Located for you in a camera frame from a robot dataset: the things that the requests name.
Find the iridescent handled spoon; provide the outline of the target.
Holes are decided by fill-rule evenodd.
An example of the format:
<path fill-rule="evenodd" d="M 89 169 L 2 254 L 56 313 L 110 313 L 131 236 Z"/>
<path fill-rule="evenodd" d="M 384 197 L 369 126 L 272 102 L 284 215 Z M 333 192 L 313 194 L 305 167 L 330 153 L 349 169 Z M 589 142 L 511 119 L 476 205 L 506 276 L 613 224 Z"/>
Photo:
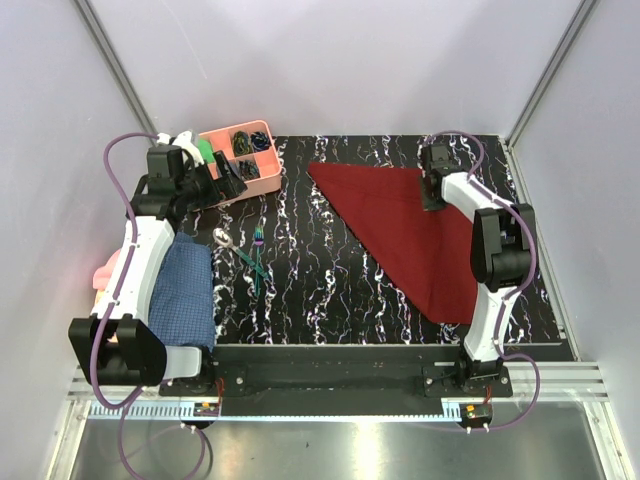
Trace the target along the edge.
<path fill-rule="evenodd" d="M 264 269 L 254 261 L 247 253 L 242 251 L 233 241 L 231 235 L 222 228 L 215 228 L 213 230 L 213 239 L 215 243 L 223 248 L 231 250 L 236 256 L 238 256 L 246 265 L 251 267 L 254 272 L 264 280 L 268 280 L 269 276 Z"/>

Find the iridescent rainbow fork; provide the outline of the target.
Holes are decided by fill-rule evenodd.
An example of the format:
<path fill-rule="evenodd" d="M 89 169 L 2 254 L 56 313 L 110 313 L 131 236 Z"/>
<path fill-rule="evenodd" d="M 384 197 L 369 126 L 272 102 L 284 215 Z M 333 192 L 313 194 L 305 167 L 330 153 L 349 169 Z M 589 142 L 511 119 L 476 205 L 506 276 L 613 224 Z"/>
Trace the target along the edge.
<path fill-rule="evenodd" d="M 260 286 L 262 279 L 262 266 L 261 266 L 261 253 L 264 246 L 264 230 L 263 227 L 258 224 L 254 230 L 254 247 L 255 247 L 255 263 L 256 263 L 256 277 L 254 282 L 254 290 L 256 297 L 260 296 Z"/>

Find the dark red cloth napkin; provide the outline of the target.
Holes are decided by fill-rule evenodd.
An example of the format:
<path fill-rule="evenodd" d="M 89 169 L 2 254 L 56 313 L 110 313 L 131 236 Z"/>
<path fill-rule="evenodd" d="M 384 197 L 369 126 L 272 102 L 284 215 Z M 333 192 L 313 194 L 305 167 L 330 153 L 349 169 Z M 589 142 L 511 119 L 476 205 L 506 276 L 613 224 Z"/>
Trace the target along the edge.
<path fill-rule="evenodd" d="M 312 163 L 317 188 L 392 283 L 433 323 L 469 325 L 477 298 L 472 223 L 423 209 L 417 168 Z"/>

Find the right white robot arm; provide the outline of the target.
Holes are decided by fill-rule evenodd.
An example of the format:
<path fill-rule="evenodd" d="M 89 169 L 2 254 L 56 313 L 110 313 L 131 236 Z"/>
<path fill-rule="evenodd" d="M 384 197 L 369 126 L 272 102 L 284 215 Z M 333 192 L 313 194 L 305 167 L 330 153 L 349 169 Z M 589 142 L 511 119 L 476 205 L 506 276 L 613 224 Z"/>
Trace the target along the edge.
<path fill-rule="evenodd" d="M 451 375 L 457 390 L 472 397 L 503 376 L 508 318 L 537 266 L 535 211 L 491 192 L 454 162 L 444 144 L 427 146 L 421 162 L 424 209 L 452 207 L 472 223 L 470 266 L 477 296 Z"/>

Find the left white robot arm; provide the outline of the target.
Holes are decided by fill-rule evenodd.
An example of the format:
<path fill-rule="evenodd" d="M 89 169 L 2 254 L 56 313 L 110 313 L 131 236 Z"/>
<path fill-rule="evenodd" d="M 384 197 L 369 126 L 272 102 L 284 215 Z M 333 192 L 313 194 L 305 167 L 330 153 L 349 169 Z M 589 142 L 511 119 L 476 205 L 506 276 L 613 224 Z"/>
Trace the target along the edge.
<path fill-rule="evenodd" d="M 215 386 L 212 253 L 181 233 L 185 217 L 247 189 L 221 151 L 191 131 L 157 134 L 147 172 L 120 194 L 125 236 L 107 286 L 68 337 L 96 394 L 180 380 L 196 396 Z"/>

